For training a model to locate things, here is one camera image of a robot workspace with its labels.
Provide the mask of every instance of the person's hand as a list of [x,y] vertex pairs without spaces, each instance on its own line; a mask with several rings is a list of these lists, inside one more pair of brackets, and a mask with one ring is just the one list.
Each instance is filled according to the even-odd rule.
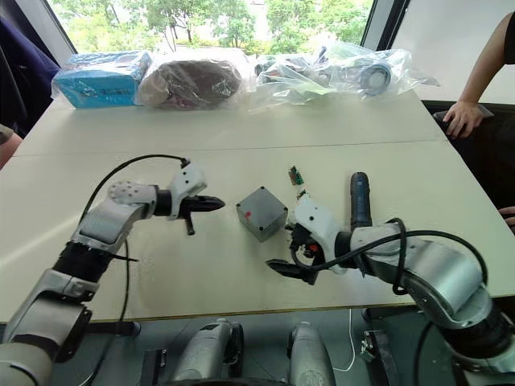
[[447,111],[443,121],[451,121],[446,135],[451,138],[467,138],[483,121],[483,113],[477,103],[457,101]]
[[515,234],[515,207],[503,207],[502,209],[499,209],[499,213],[502,215],[513,215],[505,219],[505,221],[513,234]]

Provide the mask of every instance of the floor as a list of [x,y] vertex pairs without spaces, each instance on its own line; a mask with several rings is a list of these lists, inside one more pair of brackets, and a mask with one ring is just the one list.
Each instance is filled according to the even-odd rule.
[[[286,342],[292,327],[301,321],[315,326],[324,340],[332,366],[346,368],[352,358],[348,338],[348,310],[307,311],[283,314],[241,315],[228,318],[238,321],[245,331],[244,377],[273,380],[286,379],[288,358]],[[117,338],[94,385],[137,386],[145,350],[166,348],[167,366],[160,382],[167,380],[188,340],[205,324],[216,318],[190,318],[143,322],[136,338]],[[384,329],[389,336],[393,357],[398,366],[401,386],[411,386],[414,348],[426,319],[415,312],[391,316],[373,322],[373,329]],[[336,372],[338,385],[375,386],[371,383],[366,362],[359,356],[363,331],[372,329],[352,311],[353,341],[356,361],[349,372]],[[85,338],[75,357],[57,364],[51,386],[80,385],[91,373],[107,339],[102,335]],[[421,386],[454,385],[449,355],[439,334],[432,331],[422,352]]]

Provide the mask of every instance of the metal robot leg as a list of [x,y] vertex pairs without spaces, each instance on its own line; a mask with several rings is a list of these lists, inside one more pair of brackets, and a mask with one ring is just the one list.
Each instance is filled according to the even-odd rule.
[[336,386],[328,350],[318,331],[308,322],[299,323],[288,343],[288,382],[296,386]]
[[229,376],[241,376],[243,329],[239,323],[218,319],[202,327],[190,340],[171,380],[220,379],[229,365]]

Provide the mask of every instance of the robotic arm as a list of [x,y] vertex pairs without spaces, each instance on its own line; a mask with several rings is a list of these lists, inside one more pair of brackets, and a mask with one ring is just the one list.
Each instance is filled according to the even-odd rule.
[[7,324],[0,345],[0,384],[49,384],[52,363],[75,355],[92,316],[83,303],[93,299],[133,223],[152,216],[185,219],[188,235],[195,234],[192,212],[225,205],[196,195],[206,186],[204,173],[192,163],[183,166],[166,190],[131,182],[112,185]]
[[[305,195],[299,200],[289,226],[295,264],[271,260],[268,265],[283,276],[312,285],[321,269],[331,269],[337,274],[359,269],[363,275],[391,284],[400,278],[398,284],[403,293],[414,299],[442,333],[468,384],[515,382],[512,327],[493,304],[477,262],[444,244],[418,237],[406,239],[406,257],[401,262],[399,226],[372,226],[367,208],[368,180],[363,176],[366,177],[355,175],[352,181],[351,232],[345,232],[327,208]],[[364,189],[361,194],[357,194],[359,189]],[[336,257],[388,236],[396,240],[329,267]],[[302,263],[297,257],[301,248],[303,255],[312,259],[312,265]]]

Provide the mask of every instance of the white wall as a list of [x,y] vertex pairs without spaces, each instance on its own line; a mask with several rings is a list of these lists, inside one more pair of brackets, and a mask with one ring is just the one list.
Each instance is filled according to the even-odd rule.
[[[513,0],[411,0],[393,48],[411,51],[415,65],[441,87],[421,86],[421,99],[455,101],[493,29],[515,10]],[[504,66],[481,98],[515,104],[515,65]]]

